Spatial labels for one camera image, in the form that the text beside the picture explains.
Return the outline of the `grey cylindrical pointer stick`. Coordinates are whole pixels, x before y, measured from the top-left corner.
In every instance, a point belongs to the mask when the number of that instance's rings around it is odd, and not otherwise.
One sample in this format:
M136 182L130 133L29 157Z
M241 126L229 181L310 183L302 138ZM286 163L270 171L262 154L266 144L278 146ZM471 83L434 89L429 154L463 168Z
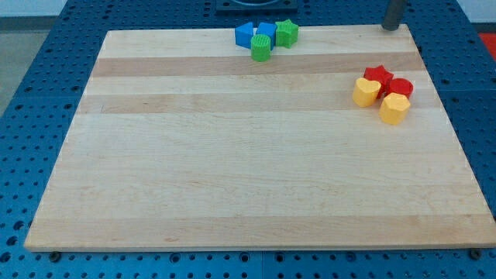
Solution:
M405 9L407 0L390 0L384 14L381 26L387 31L395 31L399 28Z

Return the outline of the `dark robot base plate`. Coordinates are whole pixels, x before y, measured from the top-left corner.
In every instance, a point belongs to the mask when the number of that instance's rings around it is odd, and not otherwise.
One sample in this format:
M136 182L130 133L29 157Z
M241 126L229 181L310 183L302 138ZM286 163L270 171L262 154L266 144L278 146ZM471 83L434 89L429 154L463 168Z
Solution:
M215 0L217 13L229 12L294 12L298 0Z

